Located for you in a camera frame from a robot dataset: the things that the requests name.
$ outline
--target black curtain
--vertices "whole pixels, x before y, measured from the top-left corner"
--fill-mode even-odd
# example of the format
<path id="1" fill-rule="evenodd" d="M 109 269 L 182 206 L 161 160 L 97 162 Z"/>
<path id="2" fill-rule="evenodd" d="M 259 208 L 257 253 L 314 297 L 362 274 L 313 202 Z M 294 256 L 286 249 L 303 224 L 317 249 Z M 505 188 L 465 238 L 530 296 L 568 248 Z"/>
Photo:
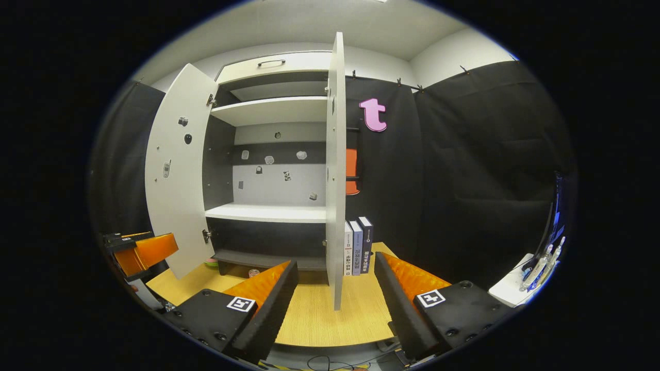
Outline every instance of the black curtain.
<path id="1" fill-rule="evenodd" d="M 135 81 L 117 92 L 96 135 L 88 169 L 95 233 L 151 230 L 145 195 L 145 156 L 151 125 L 165 93 Z"/>
<path id="2" fill-rule="evenodd" d="M 385 106 L 379 114 L 387 124 L 381 132 L 364 124 L 359 104 L 376 98 Z M 417 248 L 422 214 L 422 138 L 417 108 L 410 87 L 388 81 L 346 78 L 346 146 L 357 149 L 360 193 L 346 197 L 346 219 L 368 217 L 374 240 L 402 259 Z"/>
<path id="3" fill-rule="evenodd" d="M 539 245 L 553 170 L 574 171 L 568 132 L 540 82 L 516 61 L 456 75 L 414 99 L 424 211 L 411 263 L 487 289 Z"/>

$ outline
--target open cabinet door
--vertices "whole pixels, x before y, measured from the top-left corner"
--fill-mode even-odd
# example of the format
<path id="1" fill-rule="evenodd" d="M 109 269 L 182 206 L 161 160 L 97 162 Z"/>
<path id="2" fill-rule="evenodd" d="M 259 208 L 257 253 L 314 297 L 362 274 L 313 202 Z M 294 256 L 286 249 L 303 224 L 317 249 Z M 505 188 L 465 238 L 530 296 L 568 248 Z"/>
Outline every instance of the open cabinet door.
<path id="1" fill-rule="evenodd" d="M 165 260 L 181 279 L 213 256 L 202 192 L 202 155 L 209 95 L 218 85 L 187 64 L 165 94 L 147 144 L 145 191 L 155 235 L 172 233 L 179 250 Z"/>
<path id="2" fill-rule="evenodd" d="M 328 102 L 325 142 L 325 268 L 335 310 L 341 309 L 346 215 L 346 80 L 344 38 L 335 36 L 328 70 Z"/>

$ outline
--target book spine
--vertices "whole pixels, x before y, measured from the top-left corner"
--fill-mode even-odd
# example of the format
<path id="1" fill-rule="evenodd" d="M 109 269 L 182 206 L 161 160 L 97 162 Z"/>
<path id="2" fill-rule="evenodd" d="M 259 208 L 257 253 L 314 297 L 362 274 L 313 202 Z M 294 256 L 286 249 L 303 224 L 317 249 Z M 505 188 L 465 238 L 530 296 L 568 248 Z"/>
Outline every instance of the book spine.
<path id="1" fill-rule="evenodd" d="M 353 231 L 353 275 L 359 276 L 362 270 L 362 231 Z"/>
<path id="2" fill-rule="evenodd" d="M 362 228 L 364 239 L 362 241 L 362 270 L 361 273 L 369 273 L 371 245 L 374 241 L 374 226 L 365 226 Z"/>
<path id="3" fill-rule="evenodd" d="M 344 236 L 344 276 L 353 272 L 353 231 L 347 230 Z"/>

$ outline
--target drawer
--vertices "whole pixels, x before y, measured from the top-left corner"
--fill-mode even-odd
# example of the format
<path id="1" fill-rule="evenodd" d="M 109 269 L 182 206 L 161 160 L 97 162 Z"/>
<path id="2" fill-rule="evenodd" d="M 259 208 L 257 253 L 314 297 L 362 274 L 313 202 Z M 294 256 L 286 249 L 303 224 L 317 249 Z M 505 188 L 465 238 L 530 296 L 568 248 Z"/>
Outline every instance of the drawer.
<path id="1" fill-rule="evenodd" d="M 331 54 L 330 51 L 305 51 L 249 59 L 224 66 L 216 82 L 222 85 L 277 74 L 327 73 Z"/>

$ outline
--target drawer handle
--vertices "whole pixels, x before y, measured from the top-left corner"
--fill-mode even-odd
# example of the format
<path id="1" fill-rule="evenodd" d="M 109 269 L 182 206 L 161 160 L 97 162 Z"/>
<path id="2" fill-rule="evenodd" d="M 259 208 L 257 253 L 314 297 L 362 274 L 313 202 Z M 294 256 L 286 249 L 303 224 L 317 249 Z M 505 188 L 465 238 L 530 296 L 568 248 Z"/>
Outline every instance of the drawer handle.
<path id="1" fill-rule="evenodd" d="M 283 60 L 283 59 L 274 59 L 274 60 L 272 60 L 272 61 L 259 62 L 259 64 L 257 64 L 257 66 L 261 67 L 262 64 L 264 64 L 264 63 L 270 63 L 270 62 L 282 62 L 282 64 L 285 64 L 285 63 L 286 63 L 286 61 Z"/>

